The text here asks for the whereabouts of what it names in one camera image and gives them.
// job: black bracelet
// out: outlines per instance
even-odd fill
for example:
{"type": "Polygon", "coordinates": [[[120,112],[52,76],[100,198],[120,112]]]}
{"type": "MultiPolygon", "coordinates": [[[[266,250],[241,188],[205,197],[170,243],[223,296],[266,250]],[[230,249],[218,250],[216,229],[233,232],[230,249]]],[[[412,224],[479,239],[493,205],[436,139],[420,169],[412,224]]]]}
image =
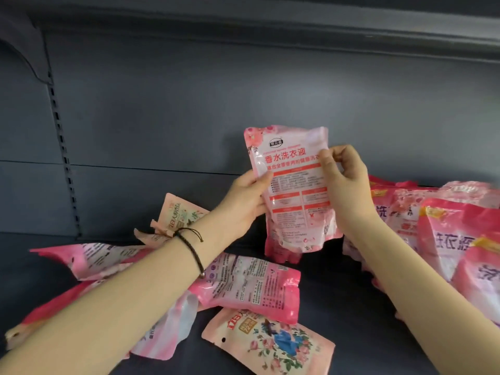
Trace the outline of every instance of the black bracelet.
{"type": "Polygon", "coordinates": [[[203,242],[203,238],[202,238],[202,235],[197,231],[197,230],[194,230],[194,229],[191,229],[190,227],[180,227],[179,229],[176,230],[176,232],[173,234],[174,237],[179,237],[179,239],[184,242],[184,244],[189,248],[189,250],[191,251],[191,254],[193,257],[195,257],[196,259],[196,263],[198,264],[198,268],[199,268],[199,277],[200,278],[204,278],[205,277],[205,269],[203,268],[203,265],[202,265],[202,261],[199,259],[199,256],[195,250],[195,248],[189,243],[189,241],[187,239],[185,239],[182,234],[180,233],[180,230],[191,230],[194,234],[196,234],[200,240],[200,242],[203,242]]]}

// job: red stripe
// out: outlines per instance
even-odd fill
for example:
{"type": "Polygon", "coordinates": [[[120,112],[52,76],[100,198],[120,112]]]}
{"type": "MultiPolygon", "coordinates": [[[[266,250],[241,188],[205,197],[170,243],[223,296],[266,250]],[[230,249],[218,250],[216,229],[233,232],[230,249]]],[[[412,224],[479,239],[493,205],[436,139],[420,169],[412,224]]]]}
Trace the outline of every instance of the red stripe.
{"type": "Polygon", "coordinates": [[[274,176],[286,175],[288,173],[300,172],[305,170],[310,170],[311,168],[321,167],[320,163],[308,164],[302,167],[291,168],[290,170],[283,170],[274,173],[274,176]]]}
{"type": "Polygon", "coordinates": [[[315,188],[315,189],[308,189],[305,191],[302,191],[303,195],[310,195],[312,193],[320,193],[320,192],[326,192],[327,188],[326,187],[321,187],[321,188],[315,188]]]}
{"type": "Polygon", "coordinates": [[[295,197],[295,196],[300,196],[300,195],[301,195],[300,192],[284,193],[282,195],[271,196],[269,198],[269,200],[273,201],[273,200],[279,200],[281,198],[289,198],[289,197],[295,197]]]}
{"type": "Polygon", "coordinates": [[[304,205],[304,209],[314,209],[314,208],[322,208],[322,207],[329,207],[330,202],[325,201],[325,202],[318,202],[317,204],[309,204],[309,205],[304,205]]]}
{"type": "Polygon", "coordinates": [[[302,210],[302,205],[299,207],[288,207],[288,208],[278,208],[278,209],[273,209],[273,213],[284,213],[284,212],[295,212],[296,210],[302,210]]]}

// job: forearm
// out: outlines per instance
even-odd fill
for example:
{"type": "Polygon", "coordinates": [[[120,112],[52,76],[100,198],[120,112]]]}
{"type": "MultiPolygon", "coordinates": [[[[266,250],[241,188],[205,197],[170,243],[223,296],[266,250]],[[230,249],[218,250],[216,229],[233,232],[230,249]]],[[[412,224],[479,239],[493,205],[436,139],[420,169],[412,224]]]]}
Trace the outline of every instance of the forearm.
{"type": "MultiPolygon", "coordinates": [[[[203,242],[183,231],[204,267],[231,243],[221,222],[215,210],[193,224],[203,242]]],[[[0,372],[107,374],[198,275],[190,250],[172,239],[54,316],[0,361],[0,372]]]]}
{"type": "Polygon", "coordinates": [[[438,371],[498,373],[500,329],[376,216],[347,236],[438,371]]]}

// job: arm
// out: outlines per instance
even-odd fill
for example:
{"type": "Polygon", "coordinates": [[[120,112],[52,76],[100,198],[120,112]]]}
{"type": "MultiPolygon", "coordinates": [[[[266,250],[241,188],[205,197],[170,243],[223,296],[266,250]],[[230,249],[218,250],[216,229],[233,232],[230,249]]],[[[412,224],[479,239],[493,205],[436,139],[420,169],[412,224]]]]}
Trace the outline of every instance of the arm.
{"type": "MultiPolygon", "coordinates": [[[[271,179],[269,173],[256,181],[251,171],[239,177],[222,203],[191,226],[203,242],[183,231],[205,267],[265,212],[260,195],[271,179]]],[[[55,315],[0,360],[0,373],[107,374],[198,275],[190,250],[172,239],[55,315]]]]}
{"type": "Polygon", "coordinates": [[[377,275],[437,370],[499,373],[500,329],[378,217],[366,166],[354,148],[332,147],[320,158],[340,229],[377,275]]]}

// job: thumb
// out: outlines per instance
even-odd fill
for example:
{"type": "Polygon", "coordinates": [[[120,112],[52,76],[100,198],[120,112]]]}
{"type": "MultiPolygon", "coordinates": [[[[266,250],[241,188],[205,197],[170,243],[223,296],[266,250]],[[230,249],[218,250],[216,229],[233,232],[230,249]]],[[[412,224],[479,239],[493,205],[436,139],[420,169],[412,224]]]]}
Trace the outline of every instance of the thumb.
{"type": "Polygon", "coordinates": [[[271,185],[272,177],[272,171],[266,172],[264,175],[258,178],[254,184],[252,184],[252,190],[255,190],[259,193],[259,195],[261,195],[271,185]]]}
{"type": "Polygon", "coordinates": [[[320,163],[327,180],[333,180],[336,177],[342,176],[330,150],[323,149],[320,151],[320,163]]]}

